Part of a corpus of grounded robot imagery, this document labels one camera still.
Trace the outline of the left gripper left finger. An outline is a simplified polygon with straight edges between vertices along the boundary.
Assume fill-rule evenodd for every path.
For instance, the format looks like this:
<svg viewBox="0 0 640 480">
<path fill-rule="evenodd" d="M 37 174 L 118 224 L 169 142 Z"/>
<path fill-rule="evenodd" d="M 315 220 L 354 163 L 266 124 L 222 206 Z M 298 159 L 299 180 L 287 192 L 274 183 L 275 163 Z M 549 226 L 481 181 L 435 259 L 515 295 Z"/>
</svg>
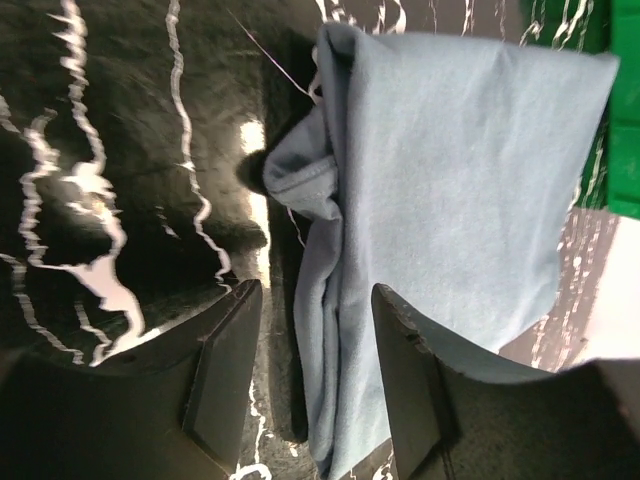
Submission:
<svg viewBox="0 0 640 480">
<path fill-rule="evenodd" d="M 1 355 L 5 479 L 226 479 L 239 459 L 262 308 L 247 280 L 95 368 Z"/>
</svg>

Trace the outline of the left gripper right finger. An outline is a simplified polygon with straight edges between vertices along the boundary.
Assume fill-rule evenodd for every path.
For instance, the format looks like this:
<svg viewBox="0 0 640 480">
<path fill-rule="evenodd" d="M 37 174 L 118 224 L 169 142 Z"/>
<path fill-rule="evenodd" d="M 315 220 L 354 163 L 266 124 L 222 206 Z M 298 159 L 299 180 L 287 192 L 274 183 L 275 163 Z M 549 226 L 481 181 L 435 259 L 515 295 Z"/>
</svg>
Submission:
<svg viewBox="0 0 640 480">
<path fill-rule="evenodd" d="M 550 373 L 489 352 L 390 287 L 372 310 L 402 479 L 635 479 L 639 364 Z"/>
</svg>

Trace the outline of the grey blue t shirt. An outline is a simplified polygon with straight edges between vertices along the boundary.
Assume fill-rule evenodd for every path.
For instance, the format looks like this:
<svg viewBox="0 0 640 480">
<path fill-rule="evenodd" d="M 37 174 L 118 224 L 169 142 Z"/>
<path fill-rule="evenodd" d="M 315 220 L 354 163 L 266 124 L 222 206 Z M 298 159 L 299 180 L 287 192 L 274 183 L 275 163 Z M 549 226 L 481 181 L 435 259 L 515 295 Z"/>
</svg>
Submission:
<svg viewBox="0 0 640 480">
<path fill-rule="evenodd" d="M 371 291 L 383 283 L 492 352 L 547 314 L 611 60 L 427 32 L 317 37 L 322 97 L 269 153 L 268 194 L 306 217 L 293 302 L 320 474 L 389 437 Z"/>
</svg>

